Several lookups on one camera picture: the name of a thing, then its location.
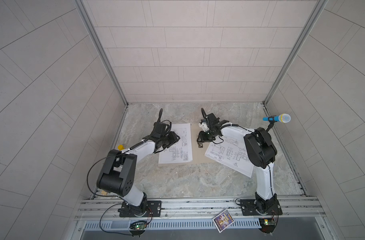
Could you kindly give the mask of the left green circuit board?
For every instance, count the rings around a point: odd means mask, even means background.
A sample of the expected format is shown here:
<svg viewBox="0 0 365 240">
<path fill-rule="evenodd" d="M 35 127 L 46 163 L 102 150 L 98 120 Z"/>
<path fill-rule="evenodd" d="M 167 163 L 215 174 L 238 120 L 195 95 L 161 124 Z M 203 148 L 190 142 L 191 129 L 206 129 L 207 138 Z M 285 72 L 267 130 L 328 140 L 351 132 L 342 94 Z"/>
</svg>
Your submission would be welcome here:
<svg viewBox="0 0 365 240">
<path fill-rule="evenodd" d="M 147 227 L 146 221 L 137 221 L 130 224 L 129 229 L 134 231 L 143 231 Z"/>
</svg>

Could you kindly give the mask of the aluminium rail frame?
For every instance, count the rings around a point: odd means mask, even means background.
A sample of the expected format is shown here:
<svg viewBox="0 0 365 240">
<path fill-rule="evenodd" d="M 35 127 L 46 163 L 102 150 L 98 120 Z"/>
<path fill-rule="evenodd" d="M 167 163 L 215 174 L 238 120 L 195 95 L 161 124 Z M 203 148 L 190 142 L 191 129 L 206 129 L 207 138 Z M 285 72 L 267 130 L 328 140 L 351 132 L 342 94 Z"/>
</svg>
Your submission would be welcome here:
<svg viewBox="0 0 365 240">
<path fill-rule="evenodd" d="M 75 213 L 75 220 L 169 220 L 169 219 L 212 219 L 223 210 L 228 210 L 234 219 L 266 218 L 279 216 L 290 217 L 325 217 L 326 213 L 317 197 L 279 196 L 279 206 L 269 210 L 267 215 L 260 215 L 251 207 L 242 207 L 240 197 L 218 198 L 164 198 L 158 199 L 161 206 L 157 208 L 153 217 L 148 213 L 143 217 L 121 217 L 118 211 L 122 200 L 96 199 L 84 200 Z"/>
</svg>

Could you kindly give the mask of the drawing paper sheet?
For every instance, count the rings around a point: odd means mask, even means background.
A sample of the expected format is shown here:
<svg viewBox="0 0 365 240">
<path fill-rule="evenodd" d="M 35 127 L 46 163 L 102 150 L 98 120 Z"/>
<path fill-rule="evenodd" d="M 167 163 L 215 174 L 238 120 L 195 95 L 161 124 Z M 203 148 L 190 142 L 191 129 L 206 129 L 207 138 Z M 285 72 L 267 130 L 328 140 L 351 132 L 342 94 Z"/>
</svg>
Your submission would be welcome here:
<svg viewBox="0 0 365 240">
<path fill-rule="evenodd" d="M 253 175 L 254 165 L 249 160 L 242 137 L 216 137 L 205 156 L 249 178 Z"/>
<path fill-rule="evenodd" d="M 193 161 L 191 124 L 172 125 L 171 131 L 180 139 L 170 148 L 159 153 L 158 165 L 188 164 Z"/>
</svg>

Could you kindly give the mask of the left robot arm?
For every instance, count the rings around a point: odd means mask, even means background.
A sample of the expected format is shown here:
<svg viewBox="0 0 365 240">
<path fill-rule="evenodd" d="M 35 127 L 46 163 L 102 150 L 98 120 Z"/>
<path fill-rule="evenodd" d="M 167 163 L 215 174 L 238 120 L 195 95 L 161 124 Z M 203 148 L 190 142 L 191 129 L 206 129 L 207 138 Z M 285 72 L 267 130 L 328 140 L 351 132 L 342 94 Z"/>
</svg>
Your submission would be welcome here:
<svg viewBox="0 0 365 240">
<path fill-rule="evenodd" d="M 169 120 L 157 121 L 150 135 L 139 143 L 127 150 L 111 150 L 96 180 L 97 188 L 117 194 L 124 200 L 129 212 L 137 217 L 147 212 L 147 197 L 134 186 L 136 164 L 146 156 L 157 154 L 179 141 L 180 137 L 171 130 L 171 126 Z"/>
</svg>

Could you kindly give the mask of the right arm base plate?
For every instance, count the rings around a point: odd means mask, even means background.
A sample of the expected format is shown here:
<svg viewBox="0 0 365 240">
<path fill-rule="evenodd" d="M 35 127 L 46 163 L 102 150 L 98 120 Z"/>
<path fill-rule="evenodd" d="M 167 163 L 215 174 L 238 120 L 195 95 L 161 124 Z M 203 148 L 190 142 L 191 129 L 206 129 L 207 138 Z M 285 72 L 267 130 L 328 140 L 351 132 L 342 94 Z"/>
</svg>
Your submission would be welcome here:
<svg viewBox="0 0 365 240">
<path fill-rule="evenodd" d="M 278 199 L 269 200 L 239 200 L 243 216 L 282 215 L 282 208 Z"/>
</svg>

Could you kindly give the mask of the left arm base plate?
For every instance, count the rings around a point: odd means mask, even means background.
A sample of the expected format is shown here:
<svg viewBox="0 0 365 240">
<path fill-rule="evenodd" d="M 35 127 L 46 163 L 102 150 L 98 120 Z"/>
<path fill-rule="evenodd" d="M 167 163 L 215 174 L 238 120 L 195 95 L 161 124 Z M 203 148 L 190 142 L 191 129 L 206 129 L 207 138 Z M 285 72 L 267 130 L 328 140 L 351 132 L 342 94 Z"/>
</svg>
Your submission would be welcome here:
<svg viewBox="0 0 365 240">
<path fill-rule="evenodd" d="M 121 208 L 117 211 L 121 218 L 126 217 L 159 217 L 161 211 L 161 201 L 146 201 L 146 203 L 141 203 L 138 207 L 129 205 L 123 202 Z"/>
</svg>

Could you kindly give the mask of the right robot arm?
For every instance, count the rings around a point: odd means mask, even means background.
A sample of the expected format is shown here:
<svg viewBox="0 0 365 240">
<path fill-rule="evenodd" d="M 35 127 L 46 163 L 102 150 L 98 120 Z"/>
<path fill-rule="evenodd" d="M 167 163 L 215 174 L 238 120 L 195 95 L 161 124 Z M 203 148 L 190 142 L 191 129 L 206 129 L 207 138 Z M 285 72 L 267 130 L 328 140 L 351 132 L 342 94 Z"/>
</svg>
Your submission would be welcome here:
<svg viewBox="0 0 365 240">
<path fill-rule="evenodd" d="M 271 214 L 270 209 L 278 204 L 273 184 L 273 168 L 277 149 L 272 142 L 269 130 L 276 122 L 281 121 L 281 116 L 263 118 L 264 121 L 269 122 L 266 129 L 249 130 L 227 120 L 220 121 L 213 113 L 206 114 L 204 109 L 201 109 L 201 112 L 203 116 L 200 122 L 202 131 L 199 132 L 197 138 L 199 148 L 203 147 L 203 143 L 213 142 L 216 137 L 240 138 L 245 143 L 248 158 L 256 169 L 258 183 L 254 208 L 260 215 Z"/>
</svg>

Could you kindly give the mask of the beige paper folder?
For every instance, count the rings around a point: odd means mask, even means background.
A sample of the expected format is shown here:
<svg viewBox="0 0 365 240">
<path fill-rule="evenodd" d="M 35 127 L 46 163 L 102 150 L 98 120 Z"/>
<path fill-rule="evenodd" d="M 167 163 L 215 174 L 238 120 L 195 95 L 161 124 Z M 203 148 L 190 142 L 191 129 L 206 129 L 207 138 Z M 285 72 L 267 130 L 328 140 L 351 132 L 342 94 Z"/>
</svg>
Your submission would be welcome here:
<svg viewBox="0 0 365 240">
<path fill-rule="evenodd" d="M 203 143 L 203 148 L 199 148 L 197 144 L 198 134 L 202 129 L 198 126 L 198 124 L 191 124 L 191 142 L 192 142 L 192 150 L 193 150 L 193 160 L 190 162 L 184 163 L 158 163 L 159 167 L 172 167 L 172 166 L 186 166 L 186 165 L 198 165 L 198 164 L 206 164 L 211 163 L 214 164 L 216 161 L 205 156 L 206 150 L 209 147 L 209 143 Z"/>
</svg>

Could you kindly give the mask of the blue yellow microphone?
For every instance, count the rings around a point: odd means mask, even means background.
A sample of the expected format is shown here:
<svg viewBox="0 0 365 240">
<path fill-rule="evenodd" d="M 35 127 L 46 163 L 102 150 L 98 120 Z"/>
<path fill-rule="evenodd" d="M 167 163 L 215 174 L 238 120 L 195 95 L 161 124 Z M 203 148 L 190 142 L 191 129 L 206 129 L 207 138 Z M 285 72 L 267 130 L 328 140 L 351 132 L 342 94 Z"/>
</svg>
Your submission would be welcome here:
<svg viewBox="0 0 365 240">
<path fill-rule="evenodd" d="M 278 116 L 265 117 L 265 118 L 263 118 L 263 121 L 270 122 L 270 123 L 280 122 L 280 123 L 286 124 L 291 121 L 291 116 L 289 114 L 281 114 Z"/>
</svg>

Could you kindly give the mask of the right circuit board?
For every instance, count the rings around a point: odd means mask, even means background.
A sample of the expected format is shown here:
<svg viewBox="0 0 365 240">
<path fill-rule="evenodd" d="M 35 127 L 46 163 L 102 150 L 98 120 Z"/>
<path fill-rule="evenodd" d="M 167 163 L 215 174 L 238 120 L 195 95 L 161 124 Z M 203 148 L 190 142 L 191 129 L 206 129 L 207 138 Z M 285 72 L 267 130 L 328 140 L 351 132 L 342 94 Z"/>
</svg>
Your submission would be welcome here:
<svg viewBox="0 0 365 240">
<path fill-rule="evenodd" d="M 273 219 L 259 219 L 259 223 L 260 223 L 260 231 L 265 233 L 265 234 L 270 234 L 272 233 L 275 228 L 276 228 L 276 222 Z"/>
</svg>

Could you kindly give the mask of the colourful card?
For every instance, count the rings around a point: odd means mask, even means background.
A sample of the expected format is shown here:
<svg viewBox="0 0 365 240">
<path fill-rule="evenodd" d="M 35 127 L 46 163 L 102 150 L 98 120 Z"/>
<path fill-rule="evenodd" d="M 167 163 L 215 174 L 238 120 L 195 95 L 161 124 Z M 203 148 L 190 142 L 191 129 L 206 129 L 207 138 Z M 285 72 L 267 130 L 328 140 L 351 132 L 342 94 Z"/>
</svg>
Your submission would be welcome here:
<svg viewBox="0 0 365 240">
<path fill-rule="evenodd" d="M 224 210 L 213 218 L 213 222 L 218 232 L 222 233 L 226 228 L 231 226 L 235 220 L 230 214 L 229 210 Z"/>
</svg>

